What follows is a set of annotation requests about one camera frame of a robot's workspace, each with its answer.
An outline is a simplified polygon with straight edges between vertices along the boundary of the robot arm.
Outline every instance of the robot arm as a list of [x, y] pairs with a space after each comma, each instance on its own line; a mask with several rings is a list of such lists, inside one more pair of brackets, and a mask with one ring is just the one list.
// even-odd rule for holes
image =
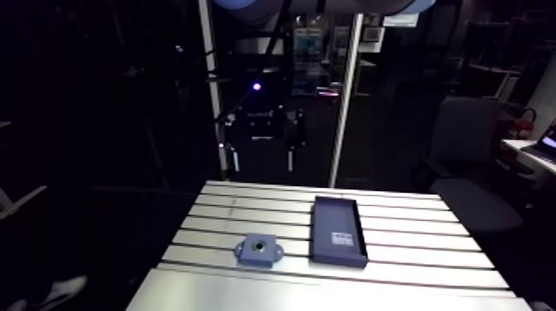
[[[280, 11], [283, 1], [213, 0], [228, 9], [245, 25], [261, 25]], [[294, 0], [290, 12], [374, 13], [380, 15], [415, 14], [431, 7], [436, 0]]]

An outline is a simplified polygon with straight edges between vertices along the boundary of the aluminum table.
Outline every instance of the aluminum table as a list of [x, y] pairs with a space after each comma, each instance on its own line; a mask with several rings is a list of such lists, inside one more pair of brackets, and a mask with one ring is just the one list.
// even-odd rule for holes
[[[369, 263], [309, 260], [315, 196], [357, 200]], [[246, 233], [277, 236], [271, 269], [239, 266]], [[530, 310], [442, 199], [209, 181], [128, 306], [177, 310]]]

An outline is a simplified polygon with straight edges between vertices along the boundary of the cable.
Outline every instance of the cable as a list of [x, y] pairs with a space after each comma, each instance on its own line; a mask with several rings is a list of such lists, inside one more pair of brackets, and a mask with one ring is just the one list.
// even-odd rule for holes
[[[274, 30], [272, 31], [271, 39], [269, 40], [268, 45], [266, 46], [264, 60], [261, 62], [261, 65], [258, 67], [257, 74], [255, 76], [254, 81], [257, 81], [262, 76], [266, 61], [272, 57], [272, 51], [274, 50], [276, 42], [278, 41], [280, 29], [282, 28], [283, 24], [288, 18], [288, 11], [290, 10], [291, 1], [292, 0], [284, 0], [284, 2], [282, 3], [282, 7], [280, 8], [280, 15], [278, 16], [278, 19], [276, 20], [276, 24], [274, 25]], [[253, 93], [253, 89], [248, 89], [245, 92], [245, 94], [243, 94], [241, 99], [237, 101], [236, 104], [234, 104], [229, 109], [223, 110], [218, 115], [218, 117], [214, 119], [214, 122], [215, 123], [222, 122], [230, 113], [235, 112], [240, 106], [242, 106], [243, 102], [245, 102], [247, 98], [249, 98], [249, 95], [251, 95], [252, 93]]]

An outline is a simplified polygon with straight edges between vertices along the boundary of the black chair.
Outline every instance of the black chair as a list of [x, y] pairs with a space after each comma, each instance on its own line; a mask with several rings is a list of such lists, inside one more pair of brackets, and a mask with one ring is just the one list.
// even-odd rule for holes
[[500, 103], [482, 99], [444, 100], [429, 155], [412, 174], [414, 184], [440, 195], [474, 237], [510, 232], [523, 223], [484, 181], [494, 163], [493, 137], [500, 110]]

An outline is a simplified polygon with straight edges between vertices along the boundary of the black rectangular tray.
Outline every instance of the black rectangular tray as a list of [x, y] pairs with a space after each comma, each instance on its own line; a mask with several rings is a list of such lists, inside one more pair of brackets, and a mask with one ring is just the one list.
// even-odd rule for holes
[[367, 248], [357, 202], [317, 197], [313, 206], [310, 255], [314, 262], [364, 268]]

